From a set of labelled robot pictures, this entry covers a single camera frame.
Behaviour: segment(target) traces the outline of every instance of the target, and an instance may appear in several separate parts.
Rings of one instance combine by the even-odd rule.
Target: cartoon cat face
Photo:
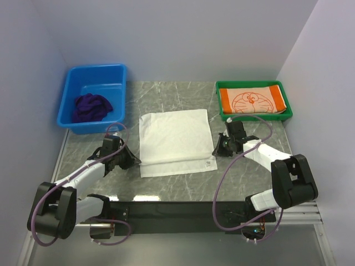
[[[259,93],[242,93],[237,95],[232,107],[236,113],[253,113],[255,109],[263,112],[273,112],[272,102]]]

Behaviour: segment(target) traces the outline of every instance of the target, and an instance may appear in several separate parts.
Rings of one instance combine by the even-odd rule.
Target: folded orange cloth
[[[286,110],[278,85],[264,88],[220,89],[224,114],[279,114]]]

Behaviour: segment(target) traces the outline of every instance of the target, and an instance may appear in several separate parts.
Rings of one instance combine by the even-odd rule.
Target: white towel
[[[205,109],[143,115],[139,141],[141,177],[217,170]]]

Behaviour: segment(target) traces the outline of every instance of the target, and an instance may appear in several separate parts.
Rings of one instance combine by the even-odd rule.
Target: gray wall
[[[133,80],[275,79],[317,0],[32,0],[69,66]]]
[[[355,2],[319,0],[278,79],[295,114],[292,151],[307,156],[338,265],[355,265]]]
[[[0,36],[0,265],[13,266],[63,140],[55,118],[66,64],[30,1],[1,1]]]

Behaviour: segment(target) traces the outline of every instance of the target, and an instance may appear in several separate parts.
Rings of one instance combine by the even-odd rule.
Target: black mounting bar
[[[217,202],[216,214],[224,227],[235,227],[256,217],[252,203],[246,201]],[[214,223],[212,202],[111,202],[110,218],[128,222],[134,234],[222,232]],[[266,222],[275,222],[275,214],[265,215]],[[107,228],[96,229],[93,238],[101,238]],[[241,234],[241,230],[226,232]],[[115,225],[115,236],[125,236],[126,226]]]

